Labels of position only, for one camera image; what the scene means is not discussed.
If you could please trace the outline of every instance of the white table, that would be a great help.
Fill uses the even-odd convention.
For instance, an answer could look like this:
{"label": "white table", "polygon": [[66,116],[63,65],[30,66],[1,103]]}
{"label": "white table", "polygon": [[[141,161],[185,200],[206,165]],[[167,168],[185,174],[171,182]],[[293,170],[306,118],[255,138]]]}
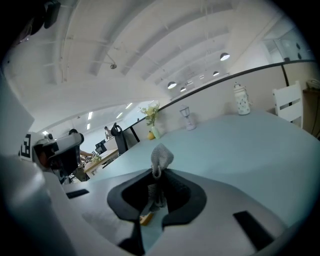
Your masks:
{"label": "white table", "polygon": [[320,142],[306,131],[263,111],[225,115],[143,140],[89,182],[147,169],[151,152],[163,143],[173,154],[169,166],[231,184],[291,226],[304,218],[319,187]]}

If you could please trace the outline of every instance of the flower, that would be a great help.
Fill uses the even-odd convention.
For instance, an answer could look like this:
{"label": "flower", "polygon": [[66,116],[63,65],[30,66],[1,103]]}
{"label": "flower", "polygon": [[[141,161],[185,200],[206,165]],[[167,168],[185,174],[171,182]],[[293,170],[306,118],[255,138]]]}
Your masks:
{"label": "flower", "polygon": [[159,104],[155,106],[149,106],[148,109],[146,109],[145,107],[140,108],[140,112],[145,114],[146,115],[145,119],[148,120],[148,123],[146,124],[147,126],[155,125],[158,111],[159,111]]}

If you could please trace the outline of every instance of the white chair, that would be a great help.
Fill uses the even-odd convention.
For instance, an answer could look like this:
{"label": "white chair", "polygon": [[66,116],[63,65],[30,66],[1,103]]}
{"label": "white chair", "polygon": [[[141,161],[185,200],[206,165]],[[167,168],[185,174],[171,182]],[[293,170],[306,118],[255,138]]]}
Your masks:
{"label": "white chair", "polygon": [[299,81],[294,85],[281,89],[273,89],[273,98],[275,103],[275,113],[289,122],[301,117],[301,128],[304,121],[304,109],[302,103],[302,92]]}

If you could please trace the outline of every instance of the white vase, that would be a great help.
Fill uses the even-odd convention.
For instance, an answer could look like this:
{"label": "white vase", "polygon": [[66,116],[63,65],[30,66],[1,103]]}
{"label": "white vase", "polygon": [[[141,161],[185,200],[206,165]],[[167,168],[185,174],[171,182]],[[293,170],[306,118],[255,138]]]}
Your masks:
{"label": "white vase", "polygon": [[152,130],[152,133],[153,133],[154,137],[155,137],[157,140],[160,139],[160,133],[159,133],[157,127],[152,126],[152,127],[151,127],[151,130]]}

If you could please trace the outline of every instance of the white jar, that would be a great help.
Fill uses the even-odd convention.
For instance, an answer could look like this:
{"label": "white jar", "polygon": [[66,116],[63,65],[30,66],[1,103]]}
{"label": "white jar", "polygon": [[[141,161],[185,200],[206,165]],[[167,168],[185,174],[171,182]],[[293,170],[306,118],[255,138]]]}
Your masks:
{"label": "white jar", "polygon": [[237,82],[234,85],[234,97],[239,115],[247,115],[250,113],[249,96],[246,87],[241,86]]}

